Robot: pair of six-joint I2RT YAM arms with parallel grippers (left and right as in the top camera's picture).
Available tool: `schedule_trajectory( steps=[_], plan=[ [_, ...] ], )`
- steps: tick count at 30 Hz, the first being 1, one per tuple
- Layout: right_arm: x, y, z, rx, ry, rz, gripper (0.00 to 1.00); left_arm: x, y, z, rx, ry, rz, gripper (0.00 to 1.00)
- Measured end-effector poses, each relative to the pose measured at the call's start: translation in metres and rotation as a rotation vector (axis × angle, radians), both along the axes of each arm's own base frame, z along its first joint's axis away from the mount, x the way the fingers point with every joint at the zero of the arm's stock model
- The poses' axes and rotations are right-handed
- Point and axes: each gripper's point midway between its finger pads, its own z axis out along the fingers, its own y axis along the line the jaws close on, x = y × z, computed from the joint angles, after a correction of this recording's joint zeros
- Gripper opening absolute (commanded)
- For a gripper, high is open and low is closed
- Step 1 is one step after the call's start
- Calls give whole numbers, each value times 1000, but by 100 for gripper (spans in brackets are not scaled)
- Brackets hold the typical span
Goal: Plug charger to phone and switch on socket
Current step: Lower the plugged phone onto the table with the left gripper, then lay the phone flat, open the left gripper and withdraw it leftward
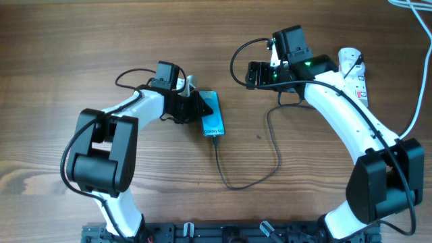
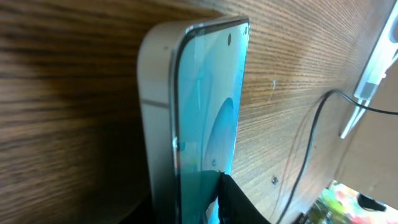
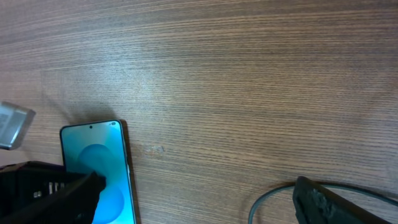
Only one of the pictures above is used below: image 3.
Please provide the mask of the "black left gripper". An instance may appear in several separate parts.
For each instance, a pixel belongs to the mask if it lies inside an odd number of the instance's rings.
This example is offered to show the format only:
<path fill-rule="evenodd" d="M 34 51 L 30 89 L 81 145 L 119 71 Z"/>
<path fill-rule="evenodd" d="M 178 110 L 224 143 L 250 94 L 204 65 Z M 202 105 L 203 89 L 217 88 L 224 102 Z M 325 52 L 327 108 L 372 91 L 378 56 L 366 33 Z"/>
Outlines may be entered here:
<path fill-rule="evenodd" d="M 83 177 L 83 174 L 67 172 L 64 166 L 39 161 L 2 166 L 1 217 L 15 213 Z"/>

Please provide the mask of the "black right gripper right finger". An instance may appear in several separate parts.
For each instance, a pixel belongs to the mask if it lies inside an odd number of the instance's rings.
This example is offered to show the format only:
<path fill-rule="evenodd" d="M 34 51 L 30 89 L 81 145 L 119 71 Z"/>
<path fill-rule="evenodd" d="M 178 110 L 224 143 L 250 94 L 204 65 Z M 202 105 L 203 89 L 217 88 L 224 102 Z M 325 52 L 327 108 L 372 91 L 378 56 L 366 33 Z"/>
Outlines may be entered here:
<path fill-rule="evenodd" d="M 390 198 L 370 190 L 344 184 L 314 182 L 297 178 L 293 202 L 299 223 L 305 224 L 383 224 L 386 220 L 366 211 L 330 189 L 343 189 L 392 203 Z"/>

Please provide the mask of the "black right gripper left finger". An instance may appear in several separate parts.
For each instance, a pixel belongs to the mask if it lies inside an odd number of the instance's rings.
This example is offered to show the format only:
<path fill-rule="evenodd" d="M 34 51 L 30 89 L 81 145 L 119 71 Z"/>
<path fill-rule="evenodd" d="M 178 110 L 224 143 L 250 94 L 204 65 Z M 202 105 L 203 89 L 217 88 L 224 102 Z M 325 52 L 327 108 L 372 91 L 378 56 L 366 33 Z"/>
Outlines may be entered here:
<path fill-rule="evenodd" d="M 95 172 L 6 217 L 1 223 L 91 223 L 106 187 L 104 177 Z"/>

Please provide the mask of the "Galaxy smartphone blue screen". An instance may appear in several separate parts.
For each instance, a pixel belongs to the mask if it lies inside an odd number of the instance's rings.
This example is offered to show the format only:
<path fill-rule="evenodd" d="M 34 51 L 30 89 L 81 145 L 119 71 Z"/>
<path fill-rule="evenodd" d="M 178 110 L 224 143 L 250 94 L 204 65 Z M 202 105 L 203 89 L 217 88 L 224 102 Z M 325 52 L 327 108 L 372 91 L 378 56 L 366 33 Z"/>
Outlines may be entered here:
<path fill-rule="evenodd" d="M 136 223 L 121 122 L 109 120 L 64 126 L 60 130 L 60 142 L 68 172 L 96 172 L 106 180 L 93 223 Z"/>

